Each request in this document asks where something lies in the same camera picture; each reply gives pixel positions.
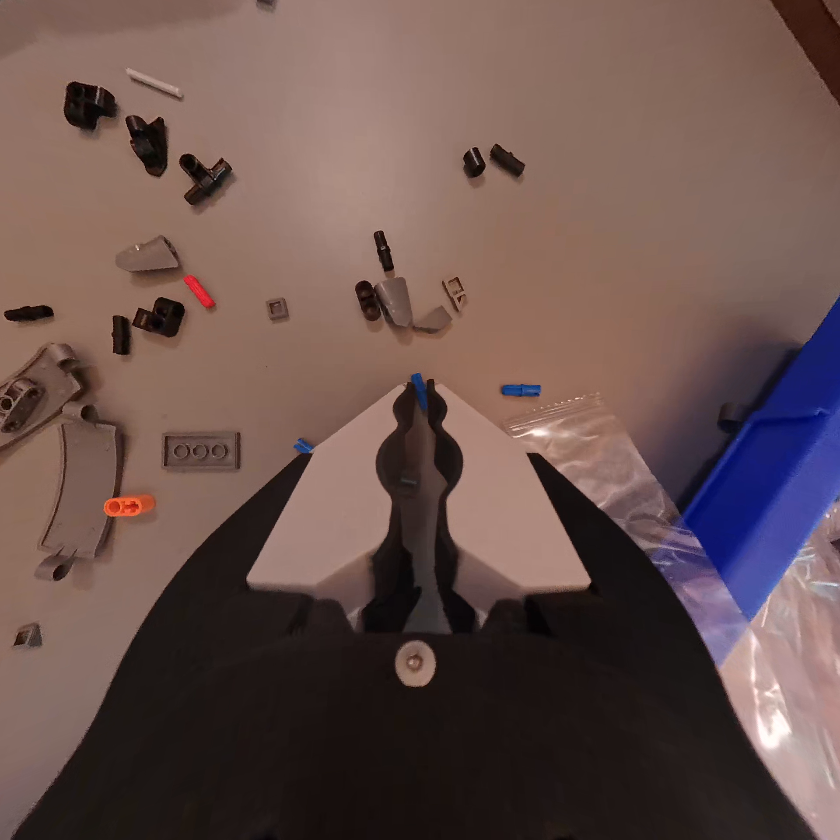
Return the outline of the scatter of small lego pieces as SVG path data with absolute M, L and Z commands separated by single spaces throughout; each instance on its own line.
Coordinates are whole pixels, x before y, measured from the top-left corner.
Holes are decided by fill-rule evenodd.
M 563 10 L 2 2 L 2 309 L 54 312 L 2 320 L 2 375 L 70 345 L 127 440 L 123 489 L 159 502 L 115 524 L 99 559 L 36 581 L 49 435 L 14 449 L 5 624 L 41 622 L 45 653 L 76 637 L 121 651 L 176 577 L 165 653 L 276 637 L 298 599 L 245 582 L 256 514 L 232 549 L 187 559 L 273 483 L 294 437 L 323 439 L 414 371 L 492 418 L 511 407 L 502 379 L 554 386 Z M 237 471 L 162 468 L 163 434 L 224 431 L 240 432 Z

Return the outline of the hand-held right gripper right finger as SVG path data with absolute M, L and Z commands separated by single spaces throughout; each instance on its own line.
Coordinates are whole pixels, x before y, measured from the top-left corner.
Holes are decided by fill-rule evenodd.
M 527 450 L 445 385 L 426 382 L 437 503 L 434 575 L 452 632 L 498 601 L 584 592 L 592 580 Z

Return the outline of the clear plastic zip bag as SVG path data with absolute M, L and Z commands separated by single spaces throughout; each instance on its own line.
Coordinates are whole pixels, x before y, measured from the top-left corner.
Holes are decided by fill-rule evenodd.
M 748 621 L 602 396 L 537 407 L 501 428 L 548 460 L 646 553 L 687 610 L 715 665 L 723 666 Z

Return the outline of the grey flat lego plate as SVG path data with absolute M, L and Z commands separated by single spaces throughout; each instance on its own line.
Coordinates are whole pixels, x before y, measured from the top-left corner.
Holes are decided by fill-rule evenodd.
M 166 433 L 161 436 L 161 465 L 178 473 L 237 471 L 240 432 Z

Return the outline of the grey curved lego panel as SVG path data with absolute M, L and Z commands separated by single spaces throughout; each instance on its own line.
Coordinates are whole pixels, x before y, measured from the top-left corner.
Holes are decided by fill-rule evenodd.
M 86 393 L 88 384 L 81 367 L 69 345 L 48 343 L 2 381 L 2 452 L 55 420 Z
M 103 551 L 111 528 L 104 504 L 119 494 L 123 475 L 123 431 L 94 405 L 66 404 L 58 431 L 56 501 L 38 544 L 46 557 L 35 569 L 44 581 L 63 580 L 75 563 Z

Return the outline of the blue plastic bin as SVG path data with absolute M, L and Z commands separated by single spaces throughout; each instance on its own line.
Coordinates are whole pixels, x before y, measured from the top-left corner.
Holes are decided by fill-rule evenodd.
M 724 440 L 680 499 L 684 523 L 749 621 L 838 499 L 838 303 L 771 362 L 751 391 L 720 406 Z

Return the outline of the white lego axle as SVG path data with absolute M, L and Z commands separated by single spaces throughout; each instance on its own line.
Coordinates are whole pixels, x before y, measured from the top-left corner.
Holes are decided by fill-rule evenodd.
M 181 88 L 169 82 L 152 77 L 131 67 L 125 68 L 125 73 L 131 81 L 164 94 L 167 97 L 183 101 L 184 92 Z

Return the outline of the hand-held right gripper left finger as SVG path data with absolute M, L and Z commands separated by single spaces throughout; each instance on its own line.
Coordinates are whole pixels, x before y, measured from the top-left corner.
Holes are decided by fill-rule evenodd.
M 336 601 L 366 632 L 404 629 L 421 593 L 400 511 L 416 404 L 414 384 L 396 387 L 300 458 L 250 589 Z

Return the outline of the crumpled clear plastic bag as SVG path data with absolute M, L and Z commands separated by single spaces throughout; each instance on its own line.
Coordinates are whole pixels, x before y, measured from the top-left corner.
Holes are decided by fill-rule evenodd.
M 839 505 L 721 668 L 743 729 L 818 838 L 839 838 Z

